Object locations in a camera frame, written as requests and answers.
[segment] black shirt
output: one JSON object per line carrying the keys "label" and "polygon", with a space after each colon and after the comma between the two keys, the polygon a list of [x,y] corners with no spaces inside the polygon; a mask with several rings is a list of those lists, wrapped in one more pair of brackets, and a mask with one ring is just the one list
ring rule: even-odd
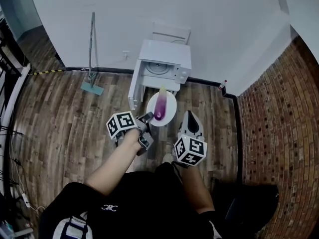
{"label": "black shirt", "polygon": [[83,212],[88,212],[93,238],[229,237],[227,224],[216,212],[199,215],[191,208],[168,163],[155,173],[125,174],[107,197],[84,184],[69,183],[43,212],[39,238],[52,238],[61,220]]}

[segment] brick wall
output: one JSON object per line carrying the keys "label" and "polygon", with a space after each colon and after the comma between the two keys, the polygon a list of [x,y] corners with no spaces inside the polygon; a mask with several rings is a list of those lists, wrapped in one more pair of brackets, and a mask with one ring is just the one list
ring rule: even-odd
{"label": "brick wall", "polygon": [[319,65],[300,37],[238,99],[243,182],[276,184],[261,238],[305,239],[319,215]]}

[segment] door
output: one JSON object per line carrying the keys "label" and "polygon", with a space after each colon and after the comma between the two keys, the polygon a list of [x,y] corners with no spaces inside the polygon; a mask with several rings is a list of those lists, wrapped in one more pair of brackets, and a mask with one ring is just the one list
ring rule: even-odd
{"label": "door", "polygon": [[138,59],[135,65],[134,74],[132,77],[128,95],[130,108],[132,110],[137,109],[143,101],[144,90],[143,86],[141,85],[143,67],[143,61],[141,59]]}

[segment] white plate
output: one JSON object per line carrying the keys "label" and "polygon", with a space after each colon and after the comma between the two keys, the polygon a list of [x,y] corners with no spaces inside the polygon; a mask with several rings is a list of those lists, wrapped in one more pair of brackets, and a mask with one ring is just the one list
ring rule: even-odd
{"label": "white plate", "polygon": [[[165,117],[162,120],[151,119],[150,123],[154,126],[164,126],[168,124],[172,118],[174,118],[176,109],[177,109],[177,102],[175,96],[171,93],[166,91],[167,98],[166,98],[166,112]],[[154,96],[151,97],[149,100],[148,106],[146,107],[146,112],[154,113],[155,104],[158,99],[159,93],[157,92]]]}

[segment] wall outlet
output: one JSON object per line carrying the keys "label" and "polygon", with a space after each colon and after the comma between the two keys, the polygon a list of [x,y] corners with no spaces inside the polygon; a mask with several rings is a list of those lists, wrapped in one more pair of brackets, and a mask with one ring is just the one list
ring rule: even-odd
{"label": "wall outlet", "polygon": [[125,59],[125,60],[127,60],[127,58],[129,57],[129,50],[123,50],[122,51],[123,52],[123,58]]}
{"label": "wall outlet", "polygon": [[29,199],[28,199],[28,197],[26,196],[26,194],[23,193],[23,194],[22,194],[22,197],[23,197],[23,200],[24,200],[25,205],[26,205],[28,208],[30,208],[31,205],[30,205]]}

